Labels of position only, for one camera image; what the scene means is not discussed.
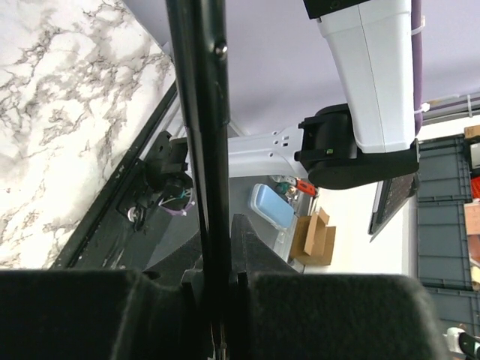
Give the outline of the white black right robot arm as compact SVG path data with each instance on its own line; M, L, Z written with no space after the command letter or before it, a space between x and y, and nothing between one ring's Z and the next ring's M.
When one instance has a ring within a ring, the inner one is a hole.
M226 6L166 4L190 173L203 194L229 177L294 175L344 190L419 168L422 126L420 1L306 1L334 59L346 102L306 118L292 135L227 139Z

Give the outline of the black umbrella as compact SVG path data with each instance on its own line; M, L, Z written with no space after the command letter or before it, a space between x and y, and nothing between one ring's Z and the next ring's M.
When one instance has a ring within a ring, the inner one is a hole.
M178 95L198 203L208 312L217 359L227 358L232 271L228 136L230 100L224 1L166 3Z

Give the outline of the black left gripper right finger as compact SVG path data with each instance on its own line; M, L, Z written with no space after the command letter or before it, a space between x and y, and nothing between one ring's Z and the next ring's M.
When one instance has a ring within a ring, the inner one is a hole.
M431 297L415 279L301 274L232 219L238 290L231 359L448 359Z

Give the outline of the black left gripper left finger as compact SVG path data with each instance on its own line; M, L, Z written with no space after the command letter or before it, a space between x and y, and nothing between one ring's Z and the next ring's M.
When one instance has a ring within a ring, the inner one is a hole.
M179 286L137 271L1 272L2 359L207 359Z

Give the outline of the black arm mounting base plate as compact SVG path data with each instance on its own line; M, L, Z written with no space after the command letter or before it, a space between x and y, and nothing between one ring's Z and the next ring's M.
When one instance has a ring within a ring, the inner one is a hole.
M173 226L182 237L196 232L186 153L172 85L50 268L143 270L162 257L161 245L179 245Z

